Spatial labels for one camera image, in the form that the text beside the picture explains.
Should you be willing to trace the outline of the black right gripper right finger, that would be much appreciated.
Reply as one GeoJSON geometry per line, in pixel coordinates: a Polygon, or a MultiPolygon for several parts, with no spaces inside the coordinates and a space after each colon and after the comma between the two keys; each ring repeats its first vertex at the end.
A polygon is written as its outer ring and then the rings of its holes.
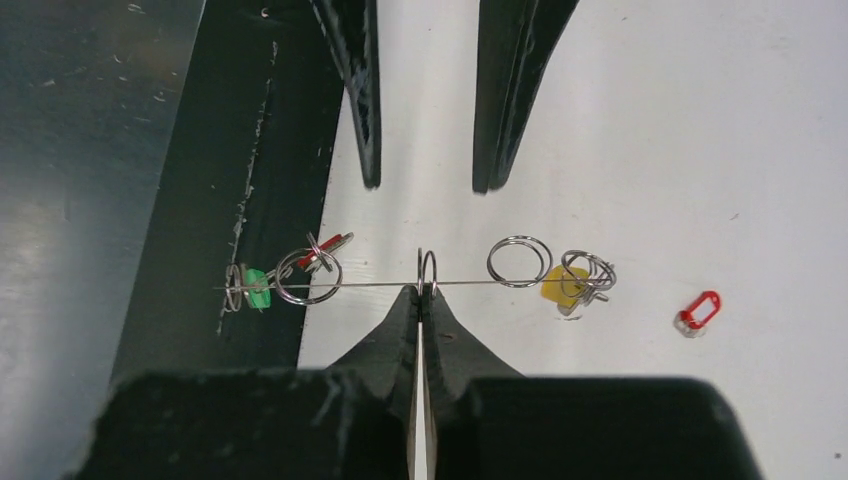
{"type": "Polygon", "coordinates": [[[532,377],[420,297],[432,479],[758,479],[724,397],[680,377],[532,377]]]}

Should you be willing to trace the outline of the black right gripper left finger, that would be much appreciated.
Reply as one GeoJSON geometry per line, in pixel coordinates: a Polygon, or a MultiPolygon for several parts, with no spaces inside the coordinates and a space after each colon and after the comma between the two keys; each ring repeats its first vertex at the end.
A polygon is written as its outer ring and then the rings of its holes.
{"type": "Polygon", "coordinates": [[[73,479],[410,479],[420,297],[322,369],[148,371],[119,382],[73,479]]]}

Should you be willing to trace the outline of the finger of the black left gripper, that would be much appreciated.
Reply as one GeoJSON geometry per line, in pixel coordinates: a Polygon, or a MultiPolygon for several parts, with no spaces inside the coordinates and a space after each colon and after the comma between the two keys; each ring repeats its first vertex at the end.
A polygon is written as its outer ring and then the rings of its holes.
{"type": "Polygon", "coordinates": [[[364,187],[381,184],[382,128],[377,2],[311,3],[348,94],[364,187]]]}
{"type": "Polygon", "coordinates": [[[472,189],[504,187],[548,62],[578,0],[479,3],[472,189]]]}

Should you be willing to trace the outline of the green key tag with key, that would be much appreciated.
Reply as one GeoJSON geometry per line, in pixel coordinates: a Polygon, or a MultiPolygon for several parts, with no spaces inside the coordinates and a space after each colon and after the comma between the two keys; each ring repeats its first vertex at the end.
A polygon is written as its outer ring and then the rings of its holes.
{"type": "Polygon", "coordinates": [[[242,267],[244,295],[248,306],[255,310],[265,310],[271,306],[271,292],[268,277],[265,272],[242,267]]]}

